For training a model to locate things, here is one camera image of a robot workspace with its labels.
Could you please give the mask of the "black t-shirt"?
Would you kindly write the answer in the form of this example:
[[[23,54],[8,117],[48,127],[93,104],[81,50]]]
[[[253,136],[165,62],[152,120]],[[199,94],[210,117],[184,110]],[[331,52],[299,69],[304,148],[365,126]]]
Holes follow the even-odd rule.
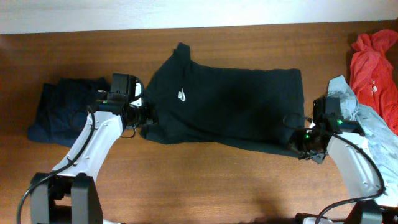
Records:
[[[293,128],[304,124],[299,69],[208,67],[194,62],[185,44],[154,73],[145,96],[158,121],[141,136],[161,144],[217,142],[293,156]]]

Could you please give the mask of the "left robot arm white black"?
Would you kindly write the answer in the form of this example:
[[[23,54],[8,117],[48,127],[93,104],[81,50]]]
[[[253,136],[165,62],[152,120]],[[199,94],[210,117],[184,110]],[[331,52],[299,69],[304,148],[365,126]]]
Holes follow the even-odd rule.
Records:
[[[31,223],[107,223],[96,179],[117,139],[126,129],[154,123],[144,84],[134,75],[115,73],[105,96],[87,107],[80,135],[49,172],[36,173],[24,194],[30,200]]]

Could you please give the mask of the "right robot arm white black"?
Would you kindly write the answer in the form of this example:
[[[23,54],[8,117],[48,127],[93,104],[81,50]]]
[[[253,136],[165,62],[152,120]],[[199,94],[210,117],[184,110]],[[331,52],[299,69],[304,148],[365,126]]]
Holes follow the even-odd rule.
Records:
[[[300,160],[322,164],[331,157],[343,178],[350,198],[335,202],[318,215],[298,213],[294,223],[333,223],[326,213],[352,203],[352,211],[336,223],[397,223],[397,196],[384,180],[369,151],[364,129],[357,121],[344,119],[340,100],[323,96],[313,102],[309,128],[294,127],[290,150]]]

